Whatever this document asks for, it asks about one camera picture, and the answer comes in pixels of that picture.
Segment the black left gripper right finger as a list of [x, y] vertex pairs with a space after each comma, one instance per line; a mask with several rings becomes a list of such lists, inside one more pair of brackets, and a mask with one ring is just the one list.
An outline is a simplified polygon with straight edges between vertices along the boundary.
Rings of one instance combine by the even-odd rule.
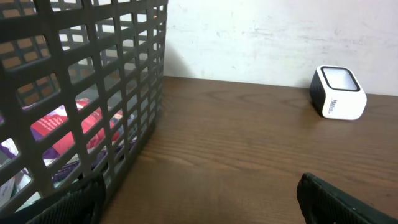
[[306, 224], [397, 224], [397, 219], [376, 210], [319, 177], [304, 173], [297, 200]]

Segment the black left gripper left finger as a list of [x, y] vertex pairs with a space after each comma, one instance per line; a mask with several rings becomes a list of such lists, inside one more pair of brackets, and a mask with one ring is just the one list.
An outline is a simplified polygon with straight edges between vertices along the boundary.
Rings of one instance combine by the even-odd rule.
[[1, 223], [95, 224], [101, 220], [105, 200], [103, 176], [91, 174], [12, 215], [2, 217]]

